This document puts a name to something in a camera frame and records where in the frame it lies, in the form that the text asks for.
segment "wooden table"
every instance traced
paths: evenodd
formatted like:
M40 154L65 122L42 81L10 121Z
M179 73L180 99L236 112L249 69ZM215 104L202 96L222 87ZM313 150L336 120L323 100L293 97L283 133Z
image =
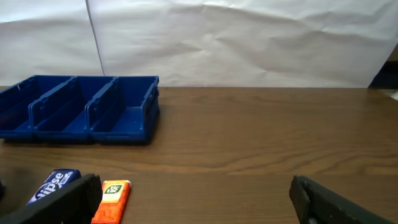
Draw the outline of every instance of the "wooden table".
M1 143L1 214L52 169L133 184L123 223L298 223L307 175L398 222L398 102L367 89L161 88L149 146Z

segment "dark line on backdrop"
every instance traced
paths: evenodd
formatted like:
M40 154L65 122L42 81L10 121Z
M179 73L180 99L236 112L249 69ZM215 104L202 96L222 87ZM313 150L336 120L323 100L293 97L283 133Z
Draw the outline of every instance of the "dark line on backdrop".
M90 20L90 25L91 25L91 28L93 29L95 45L97 46L99 64L101 65L102 74L103 74L103 76L105 76L104 67L103 67L103 64L102 64L102 59L101 59L101 54L100 54L100 48L98 47L97 36L95 34L95 29L94 29L94 25L93 25L93 20L91 18L90 5L88 4L88 0L86 0L86 8L87 8L88 19Z

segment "white sheet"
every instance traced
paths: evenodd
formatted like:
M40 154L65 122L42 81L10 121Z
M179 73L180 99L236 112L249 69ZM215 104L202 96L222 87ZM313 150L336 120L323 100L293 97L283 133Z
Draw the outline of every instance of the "white sheet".
M103 75L84 0L0 0L0 85Z
M162 86L367 87L398 1L89 0L106 75Z

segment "blue plastic bin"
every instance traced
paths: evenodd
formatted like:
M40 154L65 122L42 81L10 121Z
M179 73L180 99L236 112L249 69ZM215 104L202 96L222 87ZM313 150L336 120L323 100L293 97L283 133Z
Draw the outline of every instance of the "blue plastic bin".
M87 106L99 142L149 141L159 113L159 77L116 77Z
M28 105L69 78L35 75L0 92L0 138L32 139Z
M71 77L30 106L34 134L44 140L88 140L86 106L113 77Z

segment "orange tic tac box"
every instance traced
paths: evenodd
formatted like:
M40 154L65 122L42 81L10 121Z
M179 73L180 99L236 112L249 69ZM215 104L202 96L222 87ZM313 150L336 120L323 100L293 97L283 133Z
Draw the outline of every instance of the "orange tic tac box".
M102 201L91 223L120 224L130 194L128 180L105 180Z

